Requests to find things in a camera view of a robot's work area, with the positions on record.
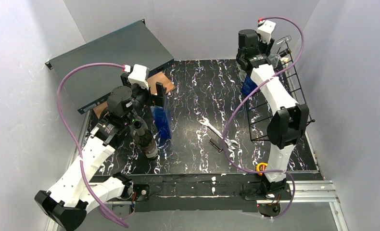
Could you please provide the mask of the clear round glass bottle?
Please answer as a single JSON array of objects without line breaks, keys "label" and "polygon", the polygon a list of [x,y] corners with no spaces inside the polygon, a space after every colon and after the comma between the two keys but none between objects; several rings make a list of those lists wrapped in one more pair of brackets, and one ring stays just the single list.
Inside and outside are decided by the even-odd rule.
[{"label": "clear round glass bottle", "polygon": [[289,42],[291,41],[291,36],[290,35],[287,35],[287,36],[284,36],[280,39],[278,39],[277,41],[274,42],[272,48],[271,48],[271,52],[270,54],[272,55],[277,55],[281,52],[282,48]]}]

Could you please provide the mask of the black wire wine rack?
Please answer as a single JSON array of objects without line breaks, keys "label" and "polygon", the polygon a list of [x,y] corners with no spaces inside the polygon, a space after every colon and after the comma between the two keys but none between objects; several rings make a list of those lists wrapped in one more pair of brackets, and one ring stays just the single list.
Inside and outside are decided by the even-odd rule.
[{"label": "black wire wine rack", "polygon": [[304,95],[299,102],[289,86],[287,71],[293,67],[290,49],[269,55],[241,51],[237,55],[237,64],[248,111],[258,113],[259,107],[268,107],[266,117],[249,120],[251,141],[269,141],[281,146],[296,144],[314,119]]}]

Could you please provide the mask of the clear square labelled bottle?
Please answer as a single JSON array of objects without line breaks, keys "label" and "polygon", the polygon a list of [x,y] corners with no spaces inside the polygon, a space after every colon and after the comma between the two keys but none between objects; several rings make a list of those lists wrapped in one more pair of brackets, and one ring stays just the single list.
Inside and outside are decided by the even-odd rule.
[{"label": "clear square labelled bottle", "polygon": [[274,69],[277,69],[281,58],[284,58],[285,56],[289,55],[290,53],[291,53],[291,50],[289,48],[286,48],[286,49],[278,52],[277,54],[270,54],[268,57],[270,60],[270,64],[272,65],[272,67]]}]

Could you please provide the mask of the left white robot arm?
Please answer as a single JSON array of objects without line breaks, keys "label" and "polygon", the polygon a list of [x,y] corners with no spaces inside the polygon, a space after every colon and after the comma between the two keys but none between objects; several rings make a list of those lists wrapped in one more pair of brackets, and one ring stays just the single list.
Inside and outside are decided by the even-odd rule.
[{"label": "left white robot arm", "polygon": [[109,220],[127,227],[123,218],[111,214],[105,202],[114,198],[134,201],[137,194],[133,181],[122,173],[115,173],[94,187],[89,181],[125,141],[133,141],[148,159],[158,155],[153,133],[137,114],[143,107],[155,105],[148,75],[129,71],[123,72],[121,79],[122,85],[111,91],[85,145],[78,147],[78,157],[54,185],[35,196],[42,211],[67,231],[76,230],[95,208]]}]

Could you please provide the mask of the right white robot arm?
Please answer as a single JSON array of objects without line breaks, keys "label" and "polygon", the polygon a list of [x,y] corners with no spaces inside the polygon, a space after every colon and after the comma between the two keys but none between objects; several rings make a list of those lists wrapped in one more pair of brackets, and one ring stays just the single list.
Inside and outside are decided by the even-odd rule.
[{"label": "right white robot arm", "polygon": [[271,184],[286,179],[290,155],[304,135],[309,117],[306,104],[299,104],[285,89],[270,60],[274,39],[268,41],[253,29],[238,32],[236,61],[246,77],[242,92],[248,96],[255,88],[263,94],[272,118],[266,134],[271,143],[264,176]]}]

